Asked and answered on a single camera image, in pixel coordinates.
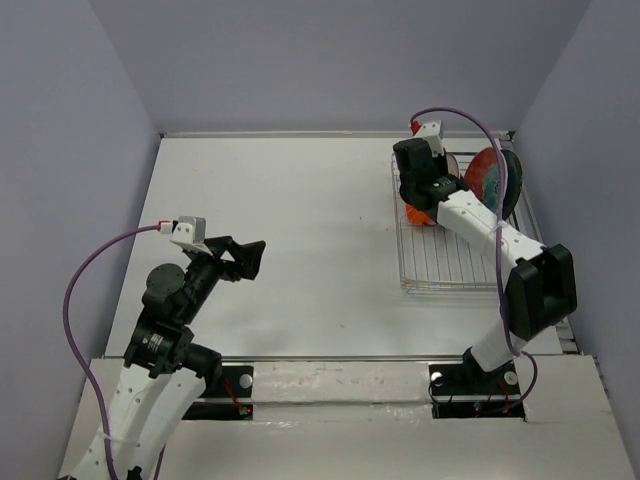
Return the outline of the cream plate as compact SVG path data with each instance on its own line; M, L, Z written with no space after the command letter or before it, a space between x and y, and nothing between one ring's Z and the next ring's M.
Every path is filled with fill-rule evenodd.
M453 175L456 178L460 178L460 167L459 162L454 154L447 152L446 153L446 163L447 163L447 172L450 175Z

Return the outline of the orange plate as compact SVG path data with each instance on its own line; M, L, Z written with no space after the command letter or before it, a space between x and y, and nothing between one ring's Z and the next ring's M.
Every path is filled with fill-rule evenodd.
M420 225L420 226L435 226L436 222L433 221L425 212L422 212L410 204L405 205L405 212L408 221L412 225Z

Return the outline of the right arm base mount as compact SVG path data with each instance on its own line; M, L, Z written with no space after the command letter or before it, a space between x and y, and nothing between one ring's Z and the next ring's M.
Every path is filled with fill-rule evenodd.
M434 419L525 418L517 401L521 389L513 362L481 379L455 378L460 364L440 363L428 367L428 393Z

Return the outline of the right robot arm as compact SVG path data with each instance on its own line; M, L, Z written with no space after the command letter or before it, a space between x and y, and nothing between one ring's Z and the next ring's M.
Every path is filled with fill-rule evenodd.
M523 352L542 331L577 308L574 262L561 244L548 247L503 221L463 181L448 172L446 157L427 140L402 140L392 147L405 203L452 231L496 268L500 317L468 348L460 368L462 384L482 392L499 368Z

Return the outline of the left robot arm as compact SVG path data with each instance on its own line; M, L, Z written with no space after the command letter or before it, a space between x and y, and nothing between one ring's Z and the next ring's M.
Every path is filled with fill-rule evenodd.
M221 281L253 280L266 244L232 237L180 245L189 264L165 263L146 279L139 315L122 358L118 383L106 398L87 362L80 363L94 390L99 426L70 479L155 479L169 437L195 405L221 390L241 420L253 409L225 373L220 353L198 345L191 322Z

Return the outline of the red and teal floral plate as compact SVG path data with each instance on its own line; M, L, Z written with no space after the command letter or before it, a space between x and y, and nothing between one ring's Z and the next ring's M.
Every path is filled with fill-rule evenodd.
M476 197L493 213L498 210L500 173L493 148L478 152L469 163L464 182Z

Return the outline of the teal glazed plate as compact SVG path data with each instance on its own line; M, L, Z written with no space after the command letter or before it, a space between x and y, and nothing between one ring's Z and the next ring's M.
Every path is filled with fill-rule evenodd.
M519 157L511 150L502 149L507 168L507 186L503 201L502 219L507 220L513 213L523 185L523 170Z

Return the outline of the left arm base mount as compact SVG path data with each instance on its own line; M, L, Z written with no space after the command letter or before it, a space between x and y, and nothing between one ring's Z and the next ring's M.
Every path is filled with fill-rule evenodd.
M215 386L194 401L183 416L187 421L251 421L254 406L252 390L254 367L224 365Z

